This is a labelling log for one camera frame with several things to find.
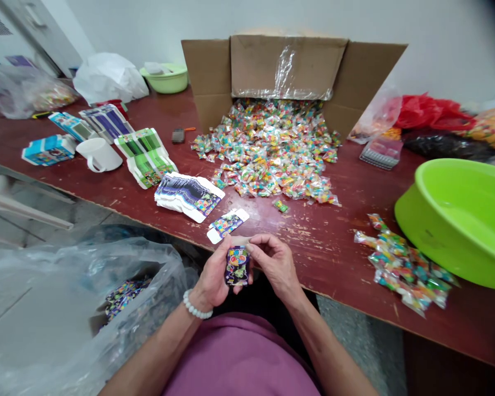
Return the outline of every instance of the wooden table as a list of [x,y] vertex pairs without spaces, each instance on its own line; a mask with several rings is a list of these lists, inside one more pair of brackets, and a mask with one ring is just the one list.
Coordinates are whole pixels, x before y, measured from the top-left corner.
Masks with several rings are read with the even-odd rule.
[[[77,115],[84,108],[82,102],[66,111]],[[201,133],[190,90],[134,101],[129,115],[136,130],[156,128],[180,173],[211,178],[219,167],[221,161],[199,160],[190,149],[190,142]],[[172,145],[172,131],[189,127],[197,131],[186,134],[185,144]],[[339,150],[338,162],[327,164],[323,174],[330,177],[342,207],[307,205],[282,196],[290,207],[283,215],[272,206],[273,199],[240,198],[228,187],[210,218],[197,224],[181,213],[157,207],[155,189],[142,190],[125,165],[97,174],[88,170],[80,155],[51,167],[33,166],[20,158],[21,149],[31,140],[60,132],[47,119],[0,118],[0,165],[209,250],[215,248],[206,236],[211,220],[231,208],[243,208],[251,217],[233,235],[269,232],[284,240],[294,252],[299,279],[307,289],[495,366],[495,290],[462,281],[462,288],[451,292],[445,311],[433,305],[426,319],[421,318],[398,295],[373,282],[374,269],[367,261],[370,249],[353,242],[353,229],[373,234],[367,213],[379,213],[399,231],[393,207],[424,161],[418,155],[404,151],[400,164],[389,172],[360,161],[362,146],[347,142]]]

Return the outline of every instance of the hand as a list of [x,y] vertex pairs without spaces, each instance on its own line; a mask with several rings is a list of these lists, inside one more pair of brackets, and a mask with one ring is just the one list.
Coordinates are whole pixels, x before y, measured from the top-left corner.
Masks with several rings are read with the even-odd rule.
[[[229,234],[224,236],[221,245],[214,251],[213,255],[205,263],[200,279],[194,286],[189,301],[198,310],[209,312],[214,307],[222,304],[229,292],[226,285],[225,273],[227,263],[227,252],[232,245],[232,238]],[[247,282],[253,283],[253,269],[249,270]],[[242,286],[235,286],[233,292],[238,294]]]
[[246,249],[260,265],[273,291],[283,303],[289,303],[302,293],[302,287],[295,272],[290,247],[271,234],[252,236]]

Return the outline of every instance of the purple printed box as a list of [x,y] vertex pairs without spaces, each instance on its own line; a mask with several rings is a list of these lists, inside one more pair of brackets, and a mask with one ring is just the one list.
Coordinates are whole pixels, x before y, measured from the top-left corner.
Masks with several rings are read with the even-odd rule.
[[227,252],[225,283],[227,286],[248,285],[249,253],[245,246],[234,246]]

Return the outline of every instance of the pink shirt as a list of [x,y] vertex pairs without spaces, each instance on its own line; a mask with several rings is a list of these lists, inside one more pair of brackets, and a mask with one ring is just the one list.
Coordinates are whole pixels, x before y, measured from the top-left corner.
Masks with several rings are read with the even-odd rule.
[[163,395],[319,395],[311,375],[265,319],[226,313],[202,323]]

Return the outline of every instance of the green plastic basin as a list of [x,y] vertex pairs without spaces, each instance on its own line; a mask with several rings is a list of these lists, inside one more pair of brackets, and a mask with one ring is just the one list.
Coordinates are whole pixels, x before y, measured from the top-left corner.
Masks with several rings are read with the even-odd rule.
[[495,289],[495,166],[464,159],[422,164],[394,206],[409,240],[437,264]]
[[161,94],[175,94],[187,88],[189,83],[187,66],[175,63],[162,63],[162,65],[172,70],[172,73],[149,74],[145,68],[139,70],[152,89]]

